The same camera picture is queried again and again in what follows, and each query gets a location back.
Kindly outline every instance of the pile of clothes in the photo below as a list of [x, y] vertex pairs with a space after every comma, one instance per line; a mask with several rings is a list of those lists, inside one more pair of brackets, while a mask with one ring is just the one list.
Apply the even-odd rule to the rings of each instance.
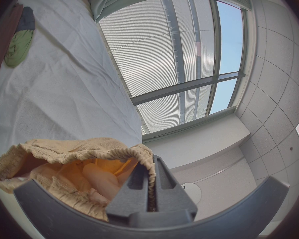
[[7, 66], [14, 68], [25, 59], [34, 29], [33, 10], [15, 4], [0, 24], [0, 67], [3, 60]]

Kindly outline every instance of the sky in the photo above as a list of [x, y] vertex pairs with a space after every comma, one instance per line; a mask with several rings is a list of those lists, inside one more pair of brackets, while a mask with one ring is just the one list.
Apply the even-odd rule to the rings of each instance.
[[[217, 2], [222, 36], [219, 74], [237, 72], [243, 48], [243, 22], [241, 10], [226, 3]], [[226, 109], [237, 79], [217, 84], [210, 114]]]

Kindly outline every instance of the white tiled ceiling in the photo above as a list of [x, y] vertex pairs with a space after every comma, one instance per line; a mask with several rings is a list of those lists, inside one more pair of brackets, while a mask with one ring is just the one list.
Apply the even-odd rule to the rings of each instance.
[[252, 0], [257, 49], [243, 106], [236, 111], [251, 132], [241, 150], [257, 185], [272, 175], [291, 187], [272, 221], [282, 220], [299, 195], [299, 28], [277, 4]]

